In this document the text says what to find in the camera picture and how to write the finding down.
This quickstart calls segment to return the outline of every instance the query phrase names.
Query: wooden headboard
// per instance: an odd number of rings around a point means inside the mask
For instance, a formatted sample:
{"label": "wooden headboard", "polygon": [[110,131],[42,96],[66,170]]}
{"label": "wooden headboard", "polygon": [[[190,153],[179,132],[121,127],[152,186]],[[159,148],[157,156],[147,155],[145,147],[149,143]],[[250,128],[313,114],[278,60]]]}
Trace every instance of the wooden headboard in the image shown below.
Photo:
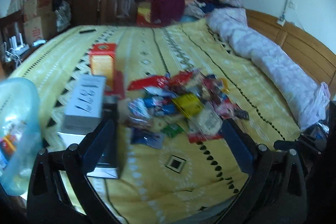
{"label": "wooden headboard", "polygon": [[331,99],[336,94],[336,55],[315,37],[293,24],[282,27],[277,18],[246,10],[248,25],[277,43],[316,83],[329,86]]}

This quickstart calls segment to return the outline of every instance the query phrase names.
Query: silver bolt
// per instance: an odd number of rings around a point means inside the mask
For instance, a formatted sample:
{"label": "silver bolt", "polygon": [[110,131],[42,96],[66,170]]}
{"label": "silver bolt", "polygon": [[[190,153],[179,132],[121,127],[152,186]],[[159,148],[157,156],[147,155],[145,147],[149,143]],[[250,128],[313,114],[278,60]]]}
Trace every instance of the silver bolt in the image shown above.
{"label": "silver bolt", "polygon": [[260,145],[258,145],[258,149],[261,152],[265,152],[267,150],[267,146],[264,145],[264,144],[260,144]]}
{"label": "silver bolt", "polygon": [[43,155],[45,152],[47,152],[47,150],[45,148],[41,148],[38,153],[39,155]]}
{"label": "silver bolt", "polygon": [[295,156],[297,154],[296,150],[295,149],[290,149],[289,150],[289,153],[292,155],[292,156]]}
{"label": "silver bolt", "polygon": [[77,148],[78,148],[78,144],[76,144],[76,143],[70,144],[70,146],[69,146],[70,151],[75,151]]}

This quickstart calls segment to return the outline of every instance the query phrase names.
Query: red and yellow box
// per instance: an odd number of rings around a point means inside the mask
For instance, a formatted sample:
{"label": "red and yellow box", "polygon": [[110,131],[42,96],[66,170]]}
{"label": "red and yellow box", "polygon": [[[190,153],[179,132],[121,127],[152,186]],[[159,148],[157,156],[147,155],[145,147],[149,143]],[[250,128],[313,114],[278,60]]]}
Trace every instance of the red and yellow box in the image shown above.
{"label": "red and yellow box", "polygon": [[117,44],[104,43],[94,45],[89,52],[91,73],[106,76],[106,92],[114,91],[116,50]]}

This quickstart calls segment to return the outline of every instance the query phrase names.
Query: maroon cloth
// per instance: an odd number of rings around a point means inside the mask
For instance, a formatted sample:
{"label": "maroon cloth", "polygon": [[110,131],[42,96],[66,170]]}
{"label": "maroon cloth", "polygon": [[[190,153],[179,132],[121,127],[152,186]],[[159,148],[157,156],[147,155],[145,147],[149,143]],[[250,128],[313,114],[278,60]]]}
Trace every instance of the maroon cloth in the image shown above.
{"label": "maroon cloth", "polygon": [[159,23],[167,26],[172,20],[179,21],[184,12],[184,0],[150,0],[151,23]]}

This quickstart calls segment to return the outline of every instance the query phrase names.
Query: yellow bedspread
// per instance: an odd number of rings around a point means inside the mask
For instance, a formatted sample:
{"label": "yellow bedspread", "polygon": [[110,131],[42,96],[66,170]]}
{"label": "yellow bedspread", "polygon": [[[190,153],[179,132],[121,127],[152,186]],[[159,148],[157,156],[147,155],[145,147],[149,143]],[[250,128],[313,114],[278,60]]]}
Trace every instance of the yellow bedspread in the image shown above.
{"label": "yellow bedspread", "polygon": [[[97,31],[79,34],[80,30]],[[50,150],[63,149],[57,135],[64,106],[75,80],[90,73],[87,52],[93,43],[118,44],[116,68],[125,86],[147,75],[172,75],[200,68],[228,79],[231,100],[250,114],[240,127],[256,143],[273,147],[276,140],[299,135],[290,110],[273,83],[250,61],[230,55],[205,20],[161,29],[79,26],[52,39],[26,60],[11,77],[25,77],[40,96],[40,125]],[[136,93],[127,93],[135,97]],[[190,144],[185,134],[166,138],[162,150],[130,145],[130,130],[119,126],[121,178],[90,179],[107,206],[123,223],[170,223],[233,197],[247,176],[224,140]],[[69,182],[69,196],[78,210]]]}

